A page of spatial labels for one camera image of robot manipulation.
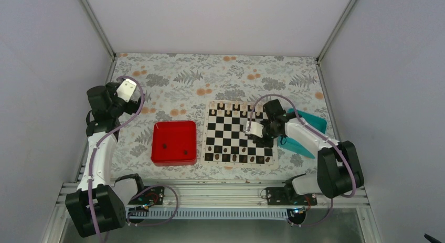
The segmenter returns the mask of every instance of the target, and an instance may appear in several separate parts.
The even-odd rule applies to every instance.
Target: turquoise container
[[[288,113],[293,112],[293,108],[288,110]],[[320,117],[317,117],[315,115],[311,115],[309,113],[305,113],[303,111],[297,110],[297,112],[309,123],[309,125],[313,126],[323,134],[326,133],[326,126],[327,122],[325,119],[322,119]],[[287,137],[287,142],[284,145],[280,144],[280,138],[278,138],[278,146],[282,147],[283,149],[290,150],[292,152],[295,152],[297,154],[309,157],[309,158],[315,158],[315,155],[311,154],[307,149],[305,149],[299,142],[297,142],[294,139],[291,139]]]

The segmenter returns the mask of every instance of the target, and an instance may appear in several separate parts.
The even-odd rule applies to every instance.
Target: robotic arm
[[[308,130],[306,126],[310,125],[303,118],[301,118],[302,124],[297,120],[295,113],[286,113],[278,100],[264,104],[263,111],[269,120],[262,123],[252,122],[250,131],[245,131],[254,143],[272,147],[273,139],[279,136],[288,136],[317,157],[318,171],[316,174],[304,174],[286,181],[285,188],[288,190],[289,199],[295,195],[308,193],[323,193],[328,198],[334,198],[352,190],[352,180],[345,165],[342,163],[341,166],[338,166],[337,164],[337,161],[341,162],[341,159],[336,150],[332,145]],[[329,140],[345,157],[353,172],[356,187],[363,186],[362,168],[354,144],[350,141]]]
[[[81,237],[95,234],[91,210],[94,209],[101,232],[121,228],[125,225],[125,206],[131,198],[144,188],[137,174],[119,177],[111,187],[111,161],[119,138],[119,131],[102,141],[94,155],[92,177],[88,165],[97,142],[107,133],[120,126],[118,118],[123,114],[136,113],[138,102],[131,100],[136,84],[130,79],[121,83],[110,82],[87,91],[91,111],[87,115],[88,160],[87,168],[75,193],[68,194],[65,205]],[[94,207],[88,202],[88,181],[92,178]]]

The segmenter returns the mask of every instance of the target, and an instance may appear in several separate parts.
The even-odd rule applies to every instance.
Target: gray floor
[[[308,212],[305,223],[319,220],[325,210]],[[96,236],[81,238],[70,221],[61,242],[98,242]],[[129,227],[110,232],[108,243],[285,243],[364,242],[355,209],[335,209],[324,223],[310,228],[292,228],[275,220],[173,220],[158,227]]]

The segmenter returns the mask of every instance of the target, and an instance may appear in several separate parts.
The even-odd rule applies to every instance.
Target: floor
[[[306,221],[320,220],[326,210],[314,209],[308,212]],[[81,238],[68,221],[61,242],[98,242],[96,236]],[[322,242],[344,243],[364,242],[356,209],[334,209],[324,223],[309,228],[290,227],[278,220],[173,220],[158,227],[129,227],[110,232],[108,243],[127,242],[171,242],[171,243],[295,243]]]
[[[208,100],[254,102],[268,93],[290,98],[299,110],[327,120],[333,136],[314,58],[123,53],[113,80],[133,76],[143,86],[142,113],[121,130],[112,162],[112,176],[139,173],[157,179],[282,180],[315,172],[316,160],[278,148],[273,170],[203,166],[201,154],[204,109]],[[284,108],[290,105],[281,102]],[[124,114],[121,122],[129,116]],[[193,120],[197,124],[197,163],[157,167],[151,162],[153,126],[158,121]]]

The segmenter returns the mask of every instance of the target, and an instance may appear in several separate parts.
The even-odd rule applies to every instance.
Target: chessboard
[[[201,163],[212,166],[278,168],[277,142],[259,147],[243,132],[253,103],[210,100],[206,105]],[[267,119],[262,104],[255,107],[252,122]]]

